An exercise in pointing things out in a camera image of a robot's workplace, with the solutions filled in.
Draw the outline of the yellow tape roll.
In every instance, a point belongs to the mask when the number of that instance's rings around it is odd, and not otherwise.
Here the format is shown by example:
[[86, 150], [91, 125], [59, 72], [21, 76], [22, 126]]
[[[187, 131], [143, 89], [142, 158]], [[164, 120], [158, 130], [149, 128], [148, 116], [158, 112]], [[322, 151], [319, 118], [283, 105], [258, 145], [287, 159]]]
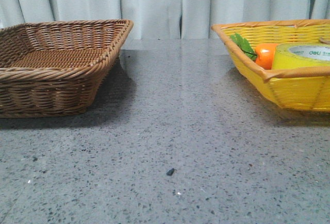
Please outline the yellow tape roll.
[[282, 43], [276, 46], [272, 69], [329, 66], [329, 44]]

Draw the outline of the small black debris piece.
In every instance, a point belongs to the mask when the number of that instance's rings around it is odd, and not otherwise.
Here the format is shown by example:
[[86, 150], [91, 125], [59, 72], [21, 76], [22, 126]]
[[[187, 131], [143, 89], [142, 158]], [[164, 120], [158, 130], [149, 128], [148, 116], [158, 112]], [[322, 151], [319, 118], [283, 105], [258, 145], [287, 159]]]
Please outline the small black debris piece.
[[166, 175], [168, 175], [168, 176], [172, 176], [174, 172], [175, 172], [175, 169], [174, 169], [174, 168], [171, 168], [170, 170], [168, 170], [168, 171], [166, 172]]

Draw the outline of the white curtain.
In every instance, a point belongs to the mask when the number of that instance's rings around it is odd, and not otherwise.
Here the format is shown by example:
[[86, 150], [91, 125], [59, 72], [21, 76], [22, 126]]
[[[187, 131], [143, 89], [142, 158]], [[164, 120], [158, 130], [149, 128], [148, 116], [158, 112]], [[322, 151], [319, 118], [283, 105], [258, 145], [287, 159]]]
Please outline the white curtain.
[[1, 0], [1, 27], [130, 19], [133, 39], [214, 38], [213, 24], [327, 18], [329, 0]]

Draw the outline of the orange plastic carrot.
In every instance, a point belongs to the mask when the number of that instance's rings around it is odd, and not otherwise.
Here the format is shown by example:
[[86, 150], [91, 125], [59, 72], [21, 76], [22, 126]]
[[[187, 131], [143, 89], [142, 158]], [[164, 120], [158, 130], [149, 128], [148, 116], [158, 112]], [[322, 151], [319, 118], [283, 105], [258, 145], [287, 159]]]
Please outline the orange plastic carrot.
[[230, 35], [230, 38], [254, 63], [266, 70], [272, 69], [278, 43], [261, 43], [253, 49], [248, 40], [238, 33]]

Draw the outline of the brown wicker basket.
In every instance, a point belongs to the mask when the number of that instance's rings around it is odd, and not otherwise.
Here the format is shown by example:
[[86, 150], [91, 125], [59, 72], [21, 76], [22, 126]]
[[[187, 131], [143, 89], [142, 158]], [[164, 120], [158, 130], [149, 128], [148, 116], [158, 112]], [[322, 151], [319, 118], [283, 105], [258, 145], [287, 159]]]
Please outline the brown wicker basket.
[[131, 20], [114, 19], [1, 29], [1, 117], [84, 113], [133, 25]]

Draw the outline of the yellow woven basket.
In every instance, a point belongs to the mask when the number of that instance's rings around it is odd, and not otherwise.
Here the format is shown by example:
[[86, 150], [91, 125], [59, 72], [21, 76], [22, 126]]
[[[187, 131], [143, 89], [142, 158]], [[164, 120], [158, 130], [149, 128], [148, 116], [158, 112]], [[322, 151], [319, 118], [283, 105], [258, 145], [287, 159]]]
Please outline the yellow woven basket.
[[238, 33], [251, 46], [260, 43], [317, 42], [329, 36], [329, 20], [285, 20], [214, 24], [238, 71], [267, 100], [281, 108], [329, 112], [329, 67], [265, 70], [231, 40]]

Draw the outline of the brown stick in basket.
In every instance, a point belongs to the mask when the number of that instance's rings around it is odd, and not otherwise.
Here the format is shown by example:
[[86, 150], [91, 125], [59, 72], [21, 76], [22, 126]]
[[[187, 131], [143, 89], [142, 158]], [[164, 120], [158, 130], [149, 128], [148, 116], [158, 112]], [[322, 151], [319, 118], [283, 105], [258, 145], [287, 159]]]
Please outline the brown stick in basket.
[[324, 44], [330, 44], [330, 40], [329, 39], [325, 39], [323, 37], [319, 38], [319, 42], [320, 43], [324, 43]]

